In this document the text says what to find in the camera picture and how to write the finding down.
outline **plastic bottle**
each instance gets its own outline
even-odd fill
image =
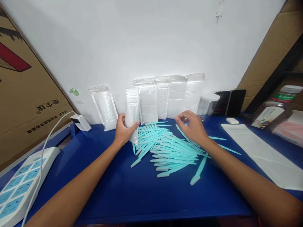
[[[302,91],[303,87],[295,85],[283,86],[280,91],[268,101],[265,101],[256,111],[252,126],[265,128],[280,114],[288,110],[288,103]]]

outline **bottle label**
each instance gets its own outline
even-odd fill
[[[296,95],[283,95],[283,94],[276,94],[273,100],[278,102],[290,102]]]
[[[284,111],[285,110],[281,107],[266,107],[252,123],[252,126],[257,128],[265,128]]]

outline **white cable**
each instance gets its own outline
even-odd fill
[[[48,134],[48,136],[47,136],[47,138],[46,138],[46,140],[45,140],[44,146],[43,146],[43,148],[42,148],[42,153],[41,153],[40,170],[39,170],[39,173],[40,173],[40,175],[39,175],[39,181],[38,181],[37,187],[36,187],[36,189],[35,189],[35,191],[34,191],[34,193],[33,193],[33,196],[32,196],[32,198],[31,198],[31,201],[29,202],[29,205],[28,205],[28,207],[27,207],[27,210],[26,210],[24,219],[23,219],[23,221],[22,221],[21,227],[23,227],[24,224],[25,224],[25,221],[26,221],[28,212],[29,212],[29,210],[31,209],[32,202],[33,202],[33,200],[34,200],[35,194],[36,194],[36,192],[37,192],[37,190],[38,190],[38,188],[39,188],[40,182],[41,182],[41,178],[42,178],[43,152],[44,152],[45,146],[46,146],[46,144],[47,144],[47,141],[49,140],[49,137],[51,136],[51,134],[53,133],[53,131],[54,131],[54,129],[57,127],[57,125],[60,123],[60,121],[61,121],[65,116],[67,116],[67,115],[70,114],[70,113],[75,113],[75,112],[74,112],[74,111],[71,111],[71,112],[68,112],[67,114],[65,114],[64,116],[62,116],[61,119],[57,122],[57,124],[53,127],[53,129],[51,130],[51,132]]]

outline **person's left hand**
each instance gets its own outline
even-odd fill
[[[125,127],[125,114],[121,113],[118,116],[116,125],[116,135],[114,143],[123,146],[131,137],[132,133],[138,128],[140,121],[134,123],[130,128]]]

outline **blue tabletop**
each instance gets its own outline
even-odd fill
[[[172,125],[168,128],[182,138],[176,130],[175,121],[168,121]],[[204,126],[209,136],[226,138],[226,141],[218,142],[242,154],[232,155],[268,178],[224,131],[221,127],[224,123],[224,117],[212,117]],[[303,149],[269,131],[249,128],[303,168]],[[56,157],[28,218],[105,151],[113,142],[114,136],[115,130],[104,132],[103,125],[92,125],[89,132],[80,131]],[[136,159],[132,144],[126,143],[101,178],[76,225],[254,215],[250,205],[214,160],[206,162],[201,179],[191,186],[190,180],[198,165],[189,165],[169,177],[157,178],[159,172],[155,171],[156,168],[150,162],[153,159],[151,153],[134,168],[130,168]],[[303,199],[303,192],[289,192]]]

